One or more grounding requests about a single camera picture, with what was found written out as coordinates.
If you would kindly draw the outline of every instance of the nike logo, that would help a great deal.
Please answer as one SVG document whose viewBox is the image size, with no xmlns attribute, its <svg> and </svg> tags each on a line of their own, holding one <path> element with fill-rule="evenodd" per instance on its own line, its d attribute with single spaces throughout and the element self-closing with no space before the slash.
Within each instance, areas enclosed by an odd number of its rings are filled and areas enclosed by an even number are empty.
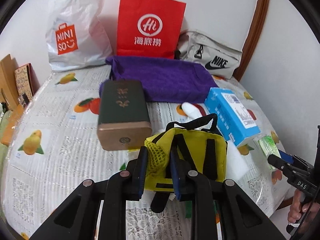
<svg viewBox="0 0 320 240">
<path fill-rule="evenodd" d="M 219 68 L 225 68 L 228 61 L 222 57 L 215 56 L 212 61 L 209 61 L 204 67 L 206 69 L 219 69 Z"/>
</svg>

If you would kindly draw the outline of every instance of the gold emblem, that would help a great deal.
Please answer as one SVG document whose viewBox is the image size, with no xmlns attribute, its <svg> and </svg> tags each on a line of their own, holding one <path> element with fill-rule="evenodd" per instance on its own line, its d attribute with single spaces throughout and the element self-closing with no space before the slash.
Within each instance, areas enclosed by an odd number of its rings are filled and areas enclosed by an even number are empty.
<svg viewBox="0 0 320 240">
<path fill-rule="evenodd" d="M 117 91 L 118 91 L 119 95 L 124 95 L 124 94 L 128 93 L 128 89 L 127 88 L 125 88 L 125 89 L 118 88 Z"/>
<path fill-rule="evenodd" d="M 117 103 L 119 106 L 125 108 L 126 106 L 129 106 L 130 101 L 128 101 L 128 100 L 126 100 L 126 101 L 124 101 L 124 102 L 122 102 L 122 101 L 116 101 L 116 103 Z"/>
</svg>

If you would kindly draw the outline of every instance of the round logo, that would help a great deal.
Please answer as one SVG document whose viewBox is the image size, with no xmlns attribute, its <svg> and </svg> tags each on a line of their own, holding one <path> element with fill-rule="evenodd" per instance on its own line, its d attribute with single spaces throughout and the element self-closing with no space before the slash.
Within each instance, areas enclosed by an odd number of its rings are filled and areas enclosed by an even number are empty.
<svg viewBox="0 0 320 240">
<path fill-rule="evenodd" d="M 145 14 L 138 20 L 138 30 L 144 36 L 156 36 L 162 30 L 162 21 L 158 15 Z"/>
<path fill-rule="evenodd" d="M 122 137 L 122 138 L 120 138 L 119 142 L 121 142 L 121 143 L 130 143 L 131 139 L 129 137 Z"/>
</svg>

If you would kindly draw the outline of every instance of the blue box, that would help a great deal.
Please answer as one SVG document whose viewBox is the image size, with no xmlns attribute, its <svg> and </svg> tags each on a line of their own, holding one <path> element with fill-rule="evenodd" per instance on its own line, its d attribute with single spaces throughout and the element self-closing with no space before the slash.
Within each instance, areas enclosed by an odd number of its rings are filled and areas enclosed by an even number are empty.
<svg viewBox="0 0 320 240">
<path fill-rule="evenodd" d="M 218 115 L 218 129 L 225 140 L 239 147 L 258 133 L 259 127 L 237 96 L 229 89 L 211 88 L 204 101 L 210 113 Z"/>
</svg>

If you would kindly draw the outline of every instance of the white circle logo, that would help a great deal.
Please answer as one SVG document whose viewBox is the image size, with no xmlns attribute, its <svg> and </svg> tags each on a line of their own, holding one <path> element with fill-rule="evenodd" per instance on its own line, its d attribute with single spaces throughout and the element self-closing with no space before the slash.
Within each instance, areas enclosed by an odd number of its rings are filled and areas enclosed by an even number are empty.
<svg viewBox="0 0 320 240">
<path fill-rule="evenodd" d="M 138 20 L 138 30 L 144 36 L 156 36 L 162 30 L 162 21 L 158 15 L 145 14 Z"/>
</svg>

